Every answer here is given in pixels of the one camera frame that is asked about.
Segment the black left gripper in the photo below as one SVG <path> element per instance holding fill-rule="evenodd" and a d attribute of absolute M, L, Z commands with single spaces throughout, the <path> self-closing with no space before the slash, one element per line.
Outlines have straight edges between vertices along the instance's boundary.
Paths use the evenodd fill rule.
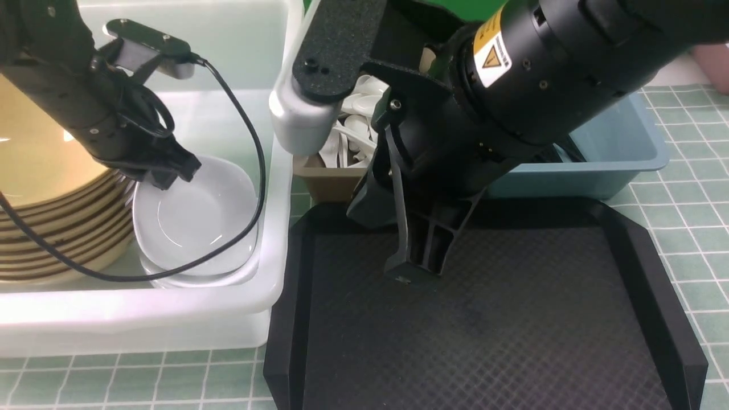
<path fill-rule="evenodd" d="M 190 182 L 202 163 L 174 138 L 171 113 L 144 85 L 75 86 L 75 140 L 97 161 L 137 182 L 168 190 Z"/>

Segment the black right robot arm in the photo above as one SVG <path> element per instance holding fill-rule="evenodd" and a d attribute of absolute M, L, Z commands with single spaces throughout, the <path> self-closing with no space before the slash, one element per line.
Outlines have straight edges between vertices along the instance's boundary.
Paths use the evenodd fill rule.
<path fill-rule="evenodd" d="M 389 88 L 378 148 L 350 203 L 398 250 L 385 275 L 441 275 L 490 185 L 636 91 L 698 44 L 727 42 L 726 1 L 508 1 L 483 23 L 388 1 L 362 68 Z"/>

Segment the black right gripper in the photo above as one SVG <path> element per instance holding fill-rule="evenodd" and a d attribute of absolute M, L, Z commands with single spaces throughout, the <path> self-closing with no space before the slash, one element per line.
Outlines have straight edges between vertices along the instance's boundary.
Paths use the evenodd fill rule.
<path fill-rule="evenodd" d="M 366 227 L 396 220 L 398 250 L 384 272 L 406 284 L 441 277 L 484 189 L 545 148 L 490 114 L 472 63 L 435 63 L 428 75 L 426 86 L 390 85 L 378 102 L 378 147 L 348 208 Z"/>

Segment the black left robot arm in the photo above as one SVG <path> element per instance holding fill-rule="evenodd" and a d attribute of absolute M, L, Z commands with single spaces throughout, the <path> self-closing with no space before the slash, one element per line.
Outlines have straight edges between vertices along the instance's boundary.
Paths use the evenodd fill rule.
<path fill-rule="evenodd" d="M 174 137 L 169 109 L 146 81 L 194 73 L 190 45 L 120 18 L 95 47 L 75 1 L 2 2 L 2 75 L 86 149 L 97 163 L 167 190 L 201 163 Z"/>

